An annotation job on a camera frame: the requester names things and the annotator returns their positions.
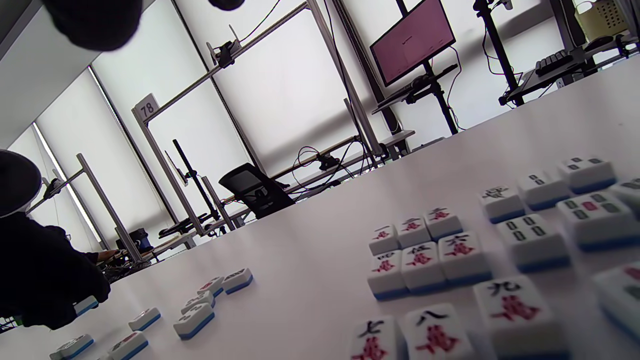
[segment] keyboard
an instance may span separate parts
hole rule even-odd
[[[536,75],[542,76],[548,74],[571,61],[573,61],[573,56],[571,54],[567,54],[565,50],[560,50],[536,63]]]

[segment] table surface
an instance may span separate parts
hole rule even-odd
[[[476,194],[514,185],[535,168],[555,173],[556,161],[583,154],[613,160],[620,178],[639,175],[638,83],[640,56],[118,281],[107,302],[63,329],[2,334],[2,358],[46,359],[88,333],[96,344],[77,359],[93,360],[129,333],[129,320],[155,306],[163,318],[145,330],[150,346],[135,360],[348,359],[355,322],[451,302],[482,359],[494,359],[470,287],[374,300],[366,281],[371,229],[449,206],[479,234],[494,275],[517,274]],[[541,215],[559,225],[555,209]],[[574,359],[640,359],[640,346],[598,311],[590,281],[596,272],[638,259],[640,250],[583,254],[570,241],[568,247],[572,267],[531,279],[564,325]],[[180,341],[172,324],[183,303],[209,279],[246,266],[253,284],[218,297],[216,318]]]

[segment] monitor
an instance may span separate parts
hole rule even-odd
[[[455,42],[441,0],[422,0],[373,43],[371,52],[389,86]]]

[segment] basket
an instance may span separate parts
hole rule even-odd
[[[591,8],[578,13],[578,6],[590,3]],[[575,18],[589,41],[606,35],[614,36],[627,29],[627,23],[615,0],[583,1],[578,3]]]

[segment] black mesh chair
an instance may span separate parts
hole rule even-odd
[[[219,184],[234,193],[258,219],[296,203],[278,183],[248,163],[231,170]]]

